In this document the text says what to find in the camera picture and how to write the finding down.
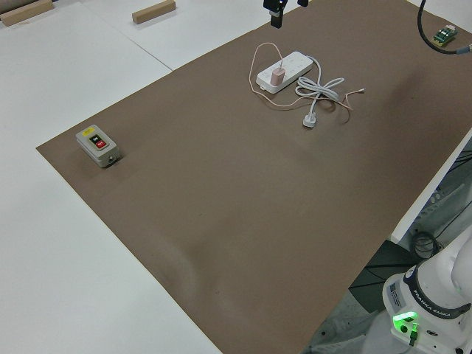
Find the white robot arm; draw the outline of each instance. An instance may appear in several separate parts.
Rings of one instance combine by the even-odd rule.
[[[472,353],[472,226],[429,260],[390,277],[392,334],[424,353]]]

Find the red button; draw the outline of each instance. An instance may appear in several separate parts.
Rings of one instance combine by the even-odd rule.
[[[101,149],[105,147],[106,143],[103,140],[99,140],[98,142],[95,143],[95,145],[97,146],[97,148]]]

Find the black button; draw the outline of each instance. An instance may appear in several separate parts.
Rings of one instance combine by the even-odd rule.
[[[102,138],[100,138],[98,135],[93,135],[93,137],[90,138],[90,141],[93,142],[94,144],[96,142],[99,142],[100,140],[102,140]]]

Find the power cord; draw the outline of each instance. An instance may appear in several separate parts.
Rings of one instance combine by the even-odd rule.
[[[444,49],[438,48],[432,42],[430,42],[430,40],[426,37],[426,35],[423,31],[423,24],[422,24],[422,16],[423,16],[423,10],[425,8],[425,4],[426,4],[426,0],[422,0],[421,5],[420,5],[420,9],[418,10],[418,17],[417,17],[418,32],[420,33],[420,36],[424,40],[424,42],[430,48],[434,49],[436,52],[439,52],[441,54],[452,55],[452,54],[469,53],[472,50],[472,44],[469,44],[468,46],[464,46],[463,48],[458,48],[456,50],[444,50]]]
[[[296,81],[297,86],[295,88],[295,93],[299,96],[299,98],[294,100],[292,103],[287,104],[287,105],[280,105],[278,103],[275,103],[270,98],[265,96],[262,92],[256,91],[254,89],[254,86],[252,85],[252,80],[251,80],[252,69],[254,68],[254,62],[256,60],[257,51],[259,50],[260,47],[265,46],[265,45],[272,45],[273,47],[275,47],[275,49],[277,50],[277,52],[280,56],[280,59],[281,59],[280,67],[282,67],[283,57],[280,54],[280,50],[279,50],[279,48],[277,47],[276,44],[271,43],[271,42],[265,42],[265,43],[262,43],[259,46],[257,46],[256,50],[254,51],[254,56],[252,57],[251,68],[249,70],[249,85],[251,86],[252,92],[254,92],[255,94],[257,94],[261,97],[263,97],[264,99],[269,101],[272,105],[274,105],[275,107],[278,107],[278,108],[292,109],[291,107],[293,105],[295,105],[297,102],[299,102],[300,100],[303,100],[303,99],[313,100],[313,102],[311,104],[311,107],[310,107],[310,111],[308,112],[308,114],[303,119],[303,125],[308,127],[308,128],[313,128],[315,123],[316,123],[316,114],[315,114],[315,111],[314,111],[316,102],[318,102],[320,100],[329,100],[329,101],[332,101],[332,102],[334,102],[338,105],[341,105],[341,106],[345,107],[347,110],[351,111],[353,108],[350,106],[349,100],[347,99],[349,97],[349,95],[364,93],[364,91],[365,91],[365,88],[361,88],[360,90],[357,90],[357,91],[348,92],[344,96],[343,100],[339,100],[339,95],[334,90],[332,90],[331,88],[334,87],[334,86],[339,85],[340,83],[343,83],[344,78],[343,77],[338,77],[337,79],[333,79],[333,80],[329,81],[328,83],[325,83],[324,85],[322,85],[321,84],[321,78],[322,78],[321,65],[319,64],[317,59],[307,55],[307,58],[311,59],[316,64],[316,66],[318,67],[318,79],[317,79],[317,81],[316,82],[312,81],[311,79],[308,79],[307,77],[304,77],[304,76],[299,77],[298,80]]]

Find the wooden block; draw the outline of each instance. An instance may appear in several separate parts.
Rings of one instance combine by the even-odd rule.
[[[164,15],[165,13],[174,11],[175,9],[175,0],[166,0],[164,2],[161,2],[160,4],[153,5],[151,7],[147,7],[143,10],[133,13],[133,22],[135,24],[142,24],[143,22],[152,20],[153,18]]]
[[[25,5],[15,10],[0,15],[0,20],[5,26],[11,26],[18,22],[27,20],[33,16],[45,13],[46,11],[54,9],[52,0],[39,0],[32,4]]]

